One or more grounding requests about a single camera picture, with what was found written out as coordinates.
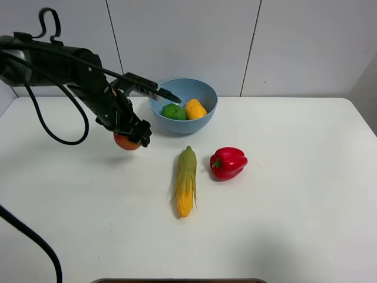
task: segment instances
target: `white table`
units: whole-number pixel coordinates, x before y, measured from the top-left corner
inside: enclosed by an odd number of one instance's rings
[[[80,137],[66,98],[39,98],[45,120]],[[100,278],[260,278],[268,283],[372,282],[377,278],[377,138],[341,98],[220,98],[211,122],[167,134],[148,101],[146,149],[126,152],[94,122],[75,147],[55,142],[29,98],[0,118],[0,202],[38,232],[62,263],[64,282]],[[170,206],[174,160],[198,158],[198,211]],[[228,182],[209,177],[220,147],[249,164]],[[0,220],[0,281],[55,282],[52,263]]]

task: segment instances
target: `corn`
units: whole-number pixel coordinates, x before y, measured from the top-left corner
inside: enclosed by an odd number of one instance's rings
[[[176,183],[176,201],[178,213],[188,217],[196,201],[196,155],[190,146],[179,155]]]

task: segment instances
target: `fake fruit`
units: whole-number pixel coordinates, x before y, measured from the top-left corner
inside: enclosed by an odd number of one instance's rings
[[[123,136],[121,134],[114,133],[114,140],[116,144],[119,145],[122,149],[136,150],[140,147],[140,144],[136,144],[129,141],[128,137]]]
[[[207,115],[206,109],[200,104],[198,99],[191,99],[184,107],[189,120],[195,120]]]
[[[234,147],[218,149],[210,159],[211,169],[220,181],[236,177],[247,165],[247,158],[242,150]]]
[[[165,105],[161,115],[173,120],[187,120],[187,115],[184,109],[174,103]]]
[[[178,213],[188,217],[196,201],[196,155],[188,146],[178,158],[176,192]]]

